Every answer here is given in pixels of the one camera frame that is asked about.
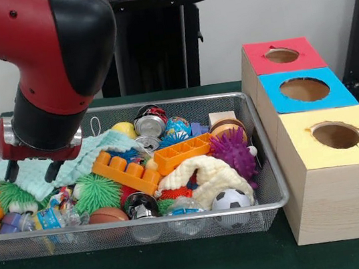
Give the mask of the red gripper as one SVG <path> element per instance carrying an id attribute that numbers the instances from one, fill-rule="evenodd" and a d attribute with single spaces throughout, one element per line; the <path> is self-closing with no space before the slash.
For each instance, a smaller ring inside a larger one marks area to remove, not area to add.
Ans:
<path id="1" fill-rule="evenodd" d="M 53 162 L 49 165 L 45 173 L 45 182 L 53 182 L 64 161 L 75 159 L 80 152 L 82 145 L 82 129 L 79 126 L 70 143 L 56 151 L 45 151 L 35 149 L 23 144 L 12 129 L 12 118 L 0 118 L 0 157 L 9 160 L 5 172 L 5 180 L 15 182 L 19 174 L 17 161 L 26 159 L 50 159 Z"/>

